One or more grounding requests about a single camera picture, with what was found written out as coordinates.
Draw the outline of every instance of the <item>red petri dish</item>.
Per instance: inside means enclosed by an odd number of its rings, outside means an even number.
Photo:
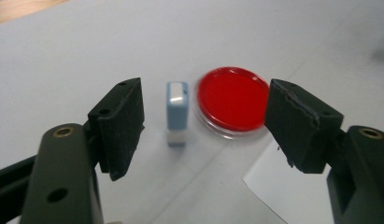
[[[269,86],[258,75],[238,67],[207,73],[198,83],[196,103],[211,126],[249,133],[264,124]]]

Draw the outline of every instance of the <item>petri dish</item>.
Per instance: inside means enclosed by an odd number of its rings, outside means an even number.
[[[204,75],[196,86],[200,120],[226,138],[255,133],[264,124],[269,86],[239,67],[221,67]]]

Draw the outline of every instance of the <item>black metal bracket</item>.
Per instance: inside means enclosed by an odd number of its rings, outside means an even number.
[[[265,126],[290,166],[305,174],[332,170],[328,188],[336,224],[384,224],[384,132],[340,129],[343,115],[301,87],[272,79]]]
[[[0,223],[103,223],[94,167],[127,173],[144,128],[140,78],[115,85],[88,118],[47,131],[37,156],[0,171]]]

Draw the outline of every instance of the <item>white table surface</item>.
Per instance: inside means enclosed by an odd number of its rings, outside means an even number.
[[[105,221],[284,223],[242,180],[268,131],[229,141],[191,112],[188,146],[166,146],[165,83],[193,89],[226,65],[299,84],[342,112],[345,130],[384,131],[384,0],[72,0],[0,24],[0,169],[141,77],[146,129],[131,168],[114,183],[98,172]]]

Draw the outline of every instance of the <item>screw hole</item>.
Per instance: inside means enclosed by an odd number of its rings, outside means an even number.
[[[108,110],[108,109],[103,109],[103,110],[99,111],[99,114],[101,114],[101,115],[106,115],[106,114],[109,114],[109,113],[110,113],[110,110]]]
[[[54,132],[54,137],[67,137],[73,133],[74,129],[71,127],[63,127]]]
[[[373,139],[377,139],[377,140],[383,138],[383,135],[380,132],[373,130],[373,129],[363,128],[363,129],[360,129],[360,133],[362,135],[364,135],[365,137],[373,138]]]
[[[47,201],[49,201],[49,203],[57,203],[60,200],[64,199],[67,193],[67,189],[56,189],[55,191],[49,194],[49,196],[47,197]]]

